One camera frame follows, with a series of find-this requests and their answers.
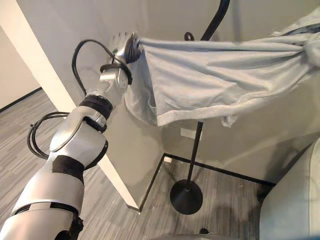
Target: gray cloth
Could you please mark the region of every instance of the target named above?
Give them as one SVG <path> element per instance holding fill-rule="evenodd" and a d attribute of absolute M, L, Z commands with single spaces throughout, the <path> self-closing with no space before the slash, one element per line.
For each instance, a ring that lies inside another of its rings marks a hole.
<path fill-rule="evenodd" d="M 239 114 L 289 93 L 320 69 L 320 8 L 271 37 L 233 43 L 142 38 L 129 111 L 163 126 Z"/>

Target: black pole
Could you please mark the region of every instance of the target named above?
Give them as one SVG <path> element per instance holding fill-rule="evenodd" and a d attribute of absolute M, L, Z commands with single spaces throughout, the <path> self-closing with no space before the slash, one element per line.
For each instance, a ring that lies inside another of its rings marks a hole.
<path fill-rule="evenodd" d="M 195 132 L 195 138 L 194 138 L 194 143 L 193 143 L 193 150 L 192 150 L 192 156 L 191 156 L 191 163 L 189 167 L 189 173 L 188 173 L 188 178 L 186 182 L 186 188 L 190 188 L 190 182 L 191 182 L 191 176 L 192 176 L 192 171 L 194 169 L 195 161 L 196 161 L 196 155 L 198 151 L 198 146 L 199 146 L 199 141 L 200 141 L 200 136 L 202 132 L 202 126 L 204 123 L 202 121 L 198 121 L 198 124 L 196 126 L 196 132 Z"/>
<path fill-rule="evenodd" d="M 209 41 L 212 35 L 217 30 L 219 24 L 221 23 L 222 19 L 226 15 L 226 12 L 229 7 L 230 0 L 220 0 L 220 5 L 218 10 L 216 11 L 216 14 L 214 15 L 214 18 L 210 22 L 209 26 L 205 30 L 203 36 L 200 40 L 202 41 Z"/>
<path fill-rule="evenodd" d="M 177 181 L 171 188 L 170 201 L 172 206 L 181 214 L 191 215 L 199 211 L 204 197 L 201 188 L 191 181 L 192 171 L 194 169 L 197 150 L 199 146 L 203 122 L 198 121 L 196 133 L 193 142 L 192 157 L 189 167 L 188 178 Z"/>

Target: electrical outlet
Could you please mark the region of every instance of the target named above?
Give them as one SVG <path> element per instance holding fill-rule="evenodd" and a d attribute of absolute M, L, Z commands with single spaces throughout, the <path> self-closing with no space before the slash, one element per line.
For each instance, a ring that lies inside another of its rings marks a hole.
<path fill-rule="evenodd" d="M 172 162 L 172 158 L 171 157 L 168 157 L 168 156 L 165 156 L 163 161 L 167 162 L 167 163 L 171 163 Z"/>
<path fill-rule="evenodd" d="M 186 129 L 186 128 L 181 128 L 180 129 L 180 135 L 186 138 L 190 138 L 190 139 L 195 139 L 196 138 L 196 130 L 190 130 L 190 129 Z"/>

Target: gray carpet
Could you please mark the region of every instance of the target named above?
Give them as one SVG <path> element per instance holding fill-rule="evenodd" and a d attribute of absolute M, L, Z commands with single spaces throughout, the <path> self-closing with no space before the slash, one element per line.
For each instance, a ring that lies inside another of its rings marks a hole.
<path fill-rule="evenodd" d="M 0 113 L 0 226 L 27 181 L 44 163 L 28 150 L 29 126 L 55 110 L 41 90 Z M 59 121 L 48 120 L 40 127 L 40 148 L 48 149 Z M 193 180 L 202 189 L 203 205 L 193 215 L 181 215 L 171 206 L 169 193 L 175 181 L 187 176 L 188 167 L 177 160 L 164 162 L 141 213 L 127 208 L 99 167 L 86 171 L 81 213 L 84 229 L 79 239 L 149 240 L 198 233 L 201 228 L 235 239 L 259 239 L 257 192 L 262 185 L 195 166 Z"/>

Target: gray chair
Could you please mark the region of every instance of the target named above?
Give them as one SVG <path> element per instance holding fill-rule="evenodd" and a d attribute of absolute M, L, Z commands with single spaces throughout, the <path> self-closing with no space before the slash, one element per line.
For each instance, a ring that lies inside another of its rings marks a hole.
<path fill-rule="evenodd" d="M 260 240 L 320 236 L 320 139 L 266 196 L 259 228 Z"/>

